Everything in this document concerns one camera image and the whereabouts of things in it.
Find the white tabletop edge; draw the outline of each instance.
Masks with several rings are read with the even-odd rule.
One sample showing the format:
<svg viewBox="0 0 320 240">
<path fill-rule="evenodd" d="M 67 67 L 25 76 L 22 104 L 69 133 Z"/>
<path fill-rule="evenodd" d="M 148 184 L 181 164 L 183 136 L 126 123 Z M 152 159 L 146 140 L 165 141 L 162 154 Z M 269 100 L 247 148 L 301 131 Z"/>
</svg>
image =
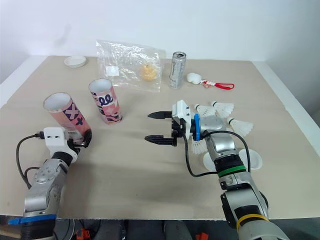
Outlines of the white tabletop edge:
<svg viewBox="0 0 320 240">
<path fill-rule="evenodd" d="M 266 62 L 253 61 L 252 63 L 283 103 L 285 109 L 320 157 L 320 128 L 318 125 Z"/>
<path fill-rule="evenodd" d="M 43 63 L 48 56 L 28 57 L 9 77 L 0 84 L 0 108 L 20 88 L 30 75 Z"/>
</svg>

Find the white bracket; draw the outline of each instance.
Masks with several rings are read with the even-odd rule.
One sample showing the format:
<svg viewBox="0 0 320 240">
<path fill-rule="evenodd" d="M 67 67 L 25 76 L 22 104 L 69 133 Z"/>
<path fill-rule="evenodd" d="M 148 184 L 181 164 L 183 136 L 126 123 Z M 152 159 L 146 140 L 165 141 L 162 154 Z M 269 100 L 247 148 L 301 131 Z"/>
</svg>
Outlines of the white bracket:
<svg viewBox="0 0 320 240">
<path fill-rule="evenodd" d="M 185 101 L 177 101 L 176 104 L 172 105 L 172 118 L 180 124 L 180 119 L 185 121 L 185 137 L 189 139 L 191 129 L 191 111 Z"/>
<path fill-rule="evenodd" d="M 74 163 L 78 154 L 70 149 L 67 143 L 69 139 L 68 133 L 63 127 L 46 127 L 43 129 L 45 145 L 50 151 L 50 157 L 56 152 L 64 152 L 72 156 L 72 162 Z"/>
</svg>

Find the green band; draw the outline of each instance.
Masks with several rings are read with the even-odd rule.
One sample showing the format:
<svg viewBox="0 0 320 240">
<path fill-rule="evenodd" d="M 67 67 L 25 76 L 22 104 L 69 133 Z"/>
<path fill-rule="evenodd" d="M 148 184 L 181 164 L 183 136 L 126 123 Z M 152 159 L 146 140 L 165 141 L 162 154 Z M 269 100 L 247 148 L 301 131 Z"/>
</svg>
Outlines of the green band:
<svg viewBox="0 0 320 240">
<path fill-rule="evenodd" d="M 239 171 L 239 170 L 246 170 L 246 167 L 244 165 L 241 165 L 241 166 L 234 166 L 234 167 L 231 167 L 231 168 L 228 168 L 226 170 L 223 170 L 221 172 L 218 172 L 218 176 L 219 178 L 226 175 L 226 174 L 230 174 L 230 173 L 233 173 L 233 172 L 236 172 L 236 171 Z"/>
</svg>

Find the red lanyard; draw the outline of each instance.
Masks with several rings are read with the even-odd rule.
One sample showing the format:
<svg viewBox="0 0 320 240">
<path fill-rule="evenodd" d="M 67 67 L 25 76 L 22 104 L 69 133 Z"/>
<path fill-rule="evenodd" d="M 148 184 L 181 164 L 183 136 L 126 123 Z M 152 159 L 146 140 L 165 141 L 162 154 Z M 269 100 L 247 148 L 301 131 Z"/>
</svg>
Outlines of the red lanyard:
<svg viewBox="0 0 320 240">
<path fill-rule="evenodd" d="M 233 83 L 214 82 L 214 81 L 208 81 L 208 80 L 202 80 L 201 84 L 204 85 L 206 88 L 210 88 L 212 86 L 215 86 L 216 88 L 224 89 L 224 90 L 231 90 L 235 88 L 235 85 Z"/>
</svg>

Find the yellow band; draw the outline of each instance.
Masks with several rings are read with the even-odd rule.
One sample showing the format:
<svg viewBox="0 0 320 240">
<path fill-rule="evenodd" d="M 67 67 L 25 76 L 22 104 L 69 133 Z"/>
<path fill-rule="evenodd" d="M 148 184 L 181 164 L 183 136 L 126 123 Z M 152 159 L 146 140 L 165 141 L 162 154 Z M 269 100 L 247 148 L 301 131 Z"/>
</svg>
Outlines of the yellow band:
<svg viewBox="0 0 320 240">
<path fill-rule="evenodd" d="M 246 219 L 250 219 L 250 218 L 259 218 L 259 219 L 263 219 L 266 221 L 269 221 L 268 218 L 266 218 L 265 216 L 262 216 L 260 214 L 248 214 L 248 215 L 244 215 L 242 217 L 240 217 L 240 219 L 236 222 L 236 230 L 239 230 L 240 224 L 242 221 L 246 220 Z"/>
</svg>

